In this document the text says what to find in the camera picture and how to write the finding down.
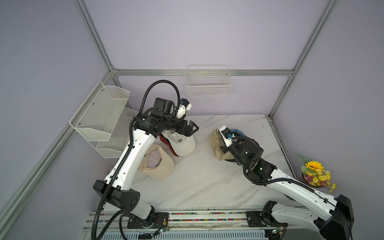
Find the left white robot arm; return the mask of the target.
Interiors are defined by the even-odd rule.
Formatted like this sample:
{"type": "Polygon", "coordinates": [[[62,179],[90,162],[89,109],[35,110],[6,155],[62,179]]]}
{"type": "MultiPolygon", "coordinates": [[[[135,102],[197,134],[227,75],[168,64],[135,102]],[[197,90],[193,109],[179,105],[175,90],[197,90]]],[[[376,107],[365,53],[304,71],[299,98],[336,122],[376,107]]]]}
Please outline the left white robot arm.
{"type": "Polygon", "coordinates": [[[191,137],[199,128],[185,120],[192,105],[181,99],[178,105],[172,101],[156,98],[154,106],[138,114],[129,127],[129,143],[113,170],[104,180],[97,180],[93,189],[101,197],[97,212],[104,203],[109,203],[125,214],[130,214],[139,225],[149,228],[155,221],[155,209],[141,201],[140,193],[131,188],[133,178],[145,154],[156,138],[164,131],[174,131],[191,137]]]}

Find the khaki tan baseball cap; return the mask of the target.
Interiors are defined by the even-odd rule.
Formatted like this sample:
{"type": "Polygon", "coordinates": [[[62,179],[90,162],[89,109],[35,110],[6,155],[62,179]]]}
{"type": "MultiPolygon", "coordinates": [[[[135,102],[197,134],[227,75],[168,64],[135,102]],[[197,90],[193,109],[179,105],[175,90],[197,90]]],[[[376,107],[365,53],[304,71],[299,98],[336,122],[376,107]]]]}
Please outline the khaki tan baseball cap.
{"type": "Polygon", "coordinates": [[[235,162],[235,158],[230,152],[224,153],[221,149],[225,143],[223,141],[222,136],[219,133],[219,129],[213,130],[209,135],[209,140],[211,144],[211,148],[213,150],[214,156],[219,161],[227,161],[227,162],[235,162]]]}

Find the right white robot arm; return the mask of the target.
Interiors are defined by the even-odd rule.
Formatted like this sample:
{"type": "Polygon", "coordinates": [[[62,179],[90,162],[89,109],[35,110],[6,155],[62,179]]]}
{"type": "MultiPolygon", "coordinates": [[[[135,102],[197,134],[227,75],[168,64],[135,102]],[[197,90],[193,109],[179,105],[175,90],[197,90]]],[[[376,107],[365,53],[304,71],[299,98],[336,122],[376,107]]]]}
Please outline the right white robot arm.
{"type": "Polygon", "coordinates": [[[349,198],[319,192],[288,176],[262,159],[263,149],[251,138],[226,134],[221,139],[221,149],[231,153],[252,184],[277,190],[304,206],[295,209],[269,201],[261,214],[264,222],[294,224],[319,233],[326,240],[353,239],[355,218],[349,198]]]}

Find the white baseball cap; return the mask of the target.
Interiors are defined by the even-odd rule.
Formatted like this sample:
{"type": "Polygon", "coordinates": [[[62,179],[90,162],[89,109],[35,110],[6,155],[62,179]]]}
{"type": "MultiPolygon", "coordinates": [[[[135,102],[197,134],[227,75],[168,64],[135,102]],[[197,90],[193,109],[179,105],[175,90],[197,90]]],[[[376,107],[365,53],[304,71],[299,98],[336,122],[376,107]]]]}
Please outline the white baseball cap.
{"type": "Polygon", "coordinates": [[[161,141],[168,145],[171,152],[176,157],[186,156],[192,153],[196,148],[194,136],[186,137],[175,131],[163,131],[159,135],[161,141]]]}

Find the beige baseball cap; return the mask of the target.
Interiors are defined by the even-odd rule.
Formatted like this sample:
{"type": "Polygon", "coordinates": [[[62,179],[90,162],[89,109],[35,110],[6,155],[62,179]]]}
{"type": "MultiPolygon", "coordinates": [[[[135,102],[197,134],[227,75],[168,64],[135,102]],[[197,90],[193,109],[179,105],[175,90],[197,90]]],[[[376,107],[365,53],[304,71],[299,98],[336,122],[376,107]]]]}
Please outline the beige baseball cap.
{"type": "Polygon", "coordinates": [[[157,144],[152,144],[145,153],[138,170],[152,179],[163,181],[174,170],[173,159],[157,144]]]}

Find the dark red baseball cap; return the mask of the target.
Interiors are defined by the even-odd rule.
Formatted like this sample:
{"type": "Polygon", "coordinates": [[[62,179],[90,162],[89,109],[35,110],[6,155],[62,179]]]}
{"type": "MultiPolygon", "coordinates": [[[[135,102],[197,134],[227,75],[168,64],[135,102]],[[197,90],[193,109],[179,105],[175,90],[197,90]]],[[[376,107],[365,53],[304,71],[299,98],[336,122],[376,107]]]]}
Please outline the dark red baseball cap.
{"type": "Polygon", "coordinates": [[[167,135],[165,133],[161,133],[159,135],[159,138],[160,138],[161,142],[163,144],[165,144],[170,149],[170,151],[172,152],[172,154],[174,156],[179,157],[177,147],[176,147],[176,142],[171,139],[170,135],[167,135]]]}

